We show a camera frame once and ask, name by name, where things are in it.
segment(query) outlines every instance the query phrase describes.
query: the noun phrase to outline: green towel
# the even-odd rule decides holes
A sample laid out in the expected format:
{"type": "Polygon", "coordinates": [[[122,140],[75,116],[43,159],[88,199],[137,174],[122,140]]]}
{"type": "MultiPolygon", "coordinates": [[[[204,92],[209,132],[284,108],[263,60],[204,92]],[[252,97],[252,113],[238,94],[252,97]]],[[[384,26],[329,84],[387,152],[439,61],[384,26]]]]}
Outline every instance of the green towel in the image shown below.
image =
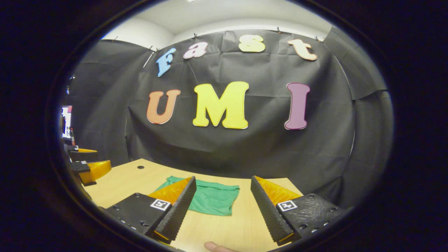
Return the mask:
{"type": "MultiPolygon", "coordinates": [[[[183,178],[171,176],[156,191],[181,180],[183,178]]],[[[219,183],[196,180],[196,193],[191,200],[188,210],[220,216],[231,216],[232,204],[239,193],[239,186],[226,186],[219,183]]]]}

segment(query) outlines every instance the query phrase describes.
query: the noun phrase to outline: wooden table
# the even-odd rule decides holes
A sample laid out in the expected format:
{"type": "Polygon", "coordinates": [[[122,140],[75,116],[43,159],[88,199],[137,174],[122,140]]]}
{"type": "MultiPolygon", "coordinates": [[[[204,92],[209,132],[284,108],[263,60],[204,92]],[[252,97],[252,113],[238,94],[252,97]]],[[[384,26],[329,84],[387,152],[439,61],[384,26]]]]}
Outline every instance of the wooden table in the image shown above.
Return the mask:
{"type": "MultiPolygon", "coordinates": [[[[186,252],[207,252],[203,246],[207,241],[242,252],[265,252],[279,247],[272,241],[250,191],[250,179],[194,174],[139,159],[113,167],[109,173],[97,180],[96,185],[85,187],[85,190],[95,204],[108,208],[135,192],[152,193],[169,176],[195,176],[198,180],[240,187],[240,193],[233,203],[232,216],[216,216],[188,210],[171,246],[186,252]],[[144,169],[138,169],[140,165],[144,166],[144,169]]],[[[268,180],[303,195],[287,178],[268,180]]]]}

